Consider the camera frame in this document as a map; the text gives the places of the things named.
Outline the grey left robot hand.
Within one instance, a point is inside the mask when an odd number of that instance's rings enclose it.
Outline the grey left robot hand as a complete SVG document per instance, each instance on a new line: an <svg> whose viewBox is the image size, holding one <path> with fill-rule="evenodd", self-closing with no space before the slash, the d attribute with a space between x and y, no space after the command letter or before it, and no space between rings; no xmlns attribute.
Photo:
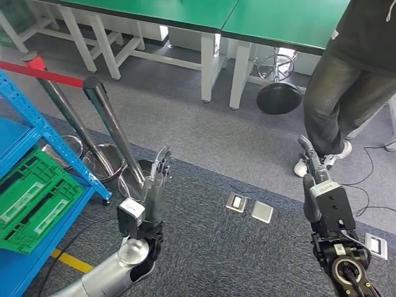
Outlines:
<svg viewBox="0 0 396 297"><path fill-rule="evenodd" d="M164 218L164 194L169 177L171 151L169 144L161 148L144 181L143 204L145 221L160 223Z"/></svg>

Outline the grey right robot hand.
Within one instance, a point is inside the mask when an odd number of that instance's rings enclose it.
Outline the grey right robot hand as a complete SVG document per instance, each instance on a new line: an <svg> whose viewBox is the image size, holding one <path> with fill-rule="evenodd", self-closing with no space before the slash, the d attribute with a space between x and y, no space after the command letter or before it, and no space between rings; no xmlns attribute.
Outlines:
<svg viewBox="0 0 396 297"><path fill-rule="evenodd" d="M309 190L316 184L322 183L329 179L327 168L323 164L313 145L305 136L299 136L298 142L305 151L300 155L304 164L307 167L307 173L302 179L305 195L303 211L305 218L310 223L320 221L321 213L319 210L316 199L310 194Z"/></svg>

